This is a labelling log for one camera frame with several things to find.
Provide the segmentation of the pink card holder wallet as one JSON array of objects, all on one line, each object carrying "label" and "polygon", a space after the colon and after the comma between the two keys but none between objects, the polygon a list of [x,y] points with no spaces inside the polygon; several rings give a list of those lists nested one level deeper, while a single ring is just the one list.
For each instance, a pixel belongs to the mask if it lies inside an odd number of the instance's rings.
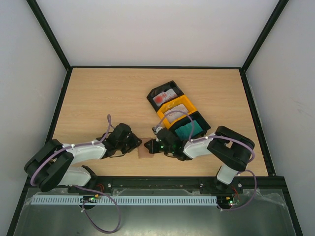
[{"label": "pink card holder wallet", "polygon": [[149,150],[144,146],[146,142],[152,138],[141,138],[142,144],[138,147],[138,158],[153,158],[154,154],[149,153]]}]

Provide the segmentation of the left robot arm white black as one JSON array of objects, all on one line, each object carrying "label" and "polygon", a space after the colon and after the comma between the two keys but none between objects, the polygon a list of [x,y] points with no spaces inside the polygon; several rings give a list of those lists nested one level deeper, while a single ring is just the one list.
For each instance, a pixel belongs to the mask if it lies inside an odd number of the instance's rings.
[{"label": "left robot arm white black", "polygon": [[130,126],[119,123],[113,131],[107,129],[102,137],[87,143],[62,144],[48,141],[24,166],[31,185],[48,192],[60,185],[86,186],[95,173],[86,166],[73,165],[87,160],[101,160],[130,153],[142,144]]}]

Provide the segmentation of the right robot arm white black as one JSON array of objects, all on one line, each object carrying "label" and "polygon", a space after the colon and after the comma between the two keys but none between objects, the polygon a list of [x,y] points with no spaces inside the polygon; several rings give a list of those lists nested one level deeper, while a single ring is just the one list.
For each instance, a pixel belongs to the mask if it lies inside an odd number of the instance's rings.
[{"label": "right robot arm white black", "polygon": [[225,126],[219,126],[210,135],[188,140],[180,140],[167,128],[158,128],[156,138],[144,147],[150,154],[163,153],[180,161],[214,155],[223,163],[215,180],[215,188],[222,193],[231,188],[234,177],[255,158],[254,142]]}]

